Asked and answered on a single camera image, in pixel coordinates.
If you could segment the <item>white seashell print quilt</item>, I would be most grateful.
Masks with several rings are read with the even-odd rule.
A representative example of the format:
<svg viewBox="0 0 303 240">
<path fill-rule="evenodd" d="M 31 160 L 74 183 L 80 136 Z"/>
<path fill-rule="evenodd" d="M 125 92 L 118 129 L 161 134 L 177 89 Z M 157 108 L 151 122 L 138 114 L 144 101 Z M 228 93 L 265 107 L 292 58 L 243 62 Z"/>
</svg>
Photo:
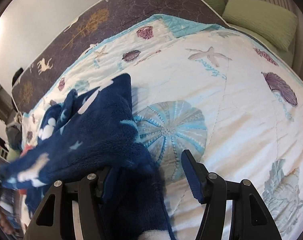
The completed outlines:
<svg viewBox="0 0 303 240">
<path fill-rule="evenodd" d="M 303 82 L 252 38 L 215 24 L 154 15 L 85 46 L 23 115 L 23 142 L 36 145 L 49 106 L 123 73 L 133 115 L 160 164 L 177 239 L 194 239 L 204 207 L 179 157 L 189 149 L 226 180 L 249 179 L 283 239 L 303 232 Z"/>
</svg>

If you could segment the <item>near green pillow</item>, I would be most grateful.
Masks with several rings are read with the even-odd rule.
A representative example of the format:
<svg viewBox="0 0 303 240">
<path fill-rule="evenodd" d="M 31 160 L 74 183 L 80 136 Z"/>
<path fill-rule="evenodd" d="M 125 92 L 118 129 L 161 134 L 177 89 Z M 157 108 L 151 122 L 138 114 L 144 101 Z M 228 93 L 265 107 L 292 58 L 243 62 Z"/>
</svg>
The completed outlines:
<svg viewBox="0 0 303 240">
<path fill-rule="evenodd" d="M 261 35 L 283 51 L 289 49 L 298 26 L 294 13 L 262 0 L 229 0 L 222 17 Z"/>
</svg>

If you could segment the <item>dark deer print mattress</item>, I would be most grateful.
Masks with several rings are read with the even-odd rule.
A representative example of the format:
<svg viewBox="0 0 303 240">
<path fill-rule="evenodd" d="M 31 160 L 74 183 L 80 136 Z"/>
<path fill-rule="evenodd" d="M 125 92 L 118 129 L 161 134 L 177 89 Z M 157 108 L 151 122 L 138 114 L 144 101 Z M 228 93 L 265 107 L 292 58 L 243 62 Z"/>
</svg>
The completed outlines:
<svg viewBox="0 0 303 240">
<path fill-rule="evenodd" d="M 35 107 L 91 44 L 100 43 L 154 14 L 227 25 L 203 0 L 101 0 L 62 31 L 20 75 L 12 88 L 16 108 L 29 112 Z"/>
</svg>

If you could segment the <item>navy blue fleece garment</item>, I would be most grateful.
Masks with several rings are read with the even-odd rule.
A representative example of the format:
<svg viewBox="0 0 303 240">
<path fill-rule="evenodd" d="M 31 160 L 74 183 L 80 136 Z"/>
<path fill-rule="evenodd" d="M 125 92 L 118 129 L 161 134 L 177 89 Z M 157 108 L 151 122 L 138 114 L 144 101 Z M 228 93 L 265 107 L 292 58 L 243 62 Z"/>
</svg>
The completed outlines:
<svg viewBox="0 0 303 240">
<path fill-rule="evenodd" d="M 173 239 L 158 168 L 132 116 L 131 78 L 122 74 L 47 110 L 36 147 L 0 168 L 2 185 L 45 195 L 55 181 L 79 181 L 109 167 L 102 239 Z"/>
</svg>

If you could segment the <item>dark clothes pile in basket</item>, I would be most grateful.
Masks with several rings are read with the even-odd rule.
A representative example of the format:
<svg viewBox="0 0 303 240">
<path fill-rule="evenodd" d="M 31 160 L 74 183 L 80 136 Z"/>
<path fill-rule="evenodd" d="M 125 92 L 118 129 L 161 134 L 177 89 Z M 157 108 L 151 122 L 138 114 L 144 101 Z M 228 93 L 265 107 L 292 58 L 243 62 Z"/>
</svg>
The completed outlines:
<svg viewBox="0 0 303 240">
<path fill-rule="evenodd" d="M 11 123 L 6 126 L 8 146 L 15 151 L 22 151 L 22 114 L 16 113 Z"/>
</svg>

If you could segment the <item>folded red pink garment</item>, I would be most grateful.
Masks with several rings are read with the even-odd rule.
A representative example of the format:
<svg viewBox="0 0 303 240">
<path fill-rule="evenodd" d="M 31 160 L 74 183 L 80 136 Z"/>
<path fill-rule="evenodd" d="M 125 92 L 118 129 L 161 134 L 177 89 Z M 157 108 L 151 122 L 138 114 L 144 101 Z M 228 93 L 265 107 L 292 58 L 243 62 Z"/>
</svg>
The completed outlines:
<svg viewBox="0 0 303 240">
<path fill-rule="evenodd" d="M 28 152 L 29 150 L 32 150 L 33 148 L 34 148 L 33 145 L 25 144 L 24 149 L 23 149 L 23 151 L 22 151 L 21 154 L 20 154 L 20 157 L 23 157 L 24 155 L 26 155 L 27 152 Z"/>
</svg>

